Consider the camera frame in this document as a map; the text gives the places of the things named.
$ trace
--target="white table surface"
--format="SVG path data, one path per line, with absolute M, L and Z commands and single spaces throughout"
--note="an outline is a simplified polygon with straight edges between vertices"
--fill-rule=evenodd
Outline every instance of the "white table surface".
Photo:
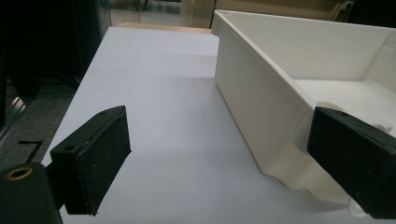
M 215 83 L 218 43 L 206 34 L 107 31 L 50 148 L 96 113 L 126 105 L 133 152 L 99 214 L 63 207 L 64 223 L 388 223 L 261 173 Z

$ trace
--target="white surface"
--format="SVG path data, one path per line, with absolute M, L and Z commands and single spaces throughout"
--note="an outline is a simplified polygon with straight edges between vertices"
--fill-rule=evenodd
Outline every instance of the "white surface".
M 216 81 L 262 171 L 291 189 L 347 203 L 307 155 L 316 105 L 396 136 L 396 32 L 328 21 L 216 11 Z
M 126 105 L 133 152 L 99 214 L 63 208 L 64 223 L 379 222 L 261 173 L 215 84 L 217 45 L 213 35 L 107 31 L 51 147 L 97 112 Z

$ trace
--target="floor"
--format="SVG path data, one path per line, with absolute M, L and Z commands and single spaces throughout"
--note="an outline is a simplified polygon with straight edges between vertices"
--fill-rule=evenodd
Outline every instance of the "floor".
M 180 3 L 149 0 L 136 11 L 132 0 L 110 0 L 112 25 L 141 22 L 178 26 Z M 57 80 L 38 80 L 35 99 L 22 99 L 7 83 L 6 125 L 0 129 L 0 172 L 28 161 L 41 162 L 74 97 L 74 91 Z

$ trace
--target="black rubber pad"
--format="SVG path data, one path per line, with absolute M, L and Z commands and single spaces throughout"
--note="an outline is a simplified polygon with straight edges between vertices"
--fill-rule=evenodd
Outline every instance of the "black rubber pad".
M 308 152 L 373 218 L 396 218 L 396 139 L 346 113 L 315 109 Z
M 125 106 L 98 113 L 55 147 L 50 155 L 67 212 L 96 215 L 130 152 Z

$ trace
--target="white box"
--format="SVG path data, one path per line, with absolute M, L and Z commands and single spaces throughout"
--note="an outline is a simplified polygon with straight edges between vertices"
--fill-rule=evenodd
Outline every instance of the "white box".
M 262 171 L 291 189 L 347 203 L 306 153 L 316 105 L 396 136 L 396 31 L 216 11 L 216 81 Z

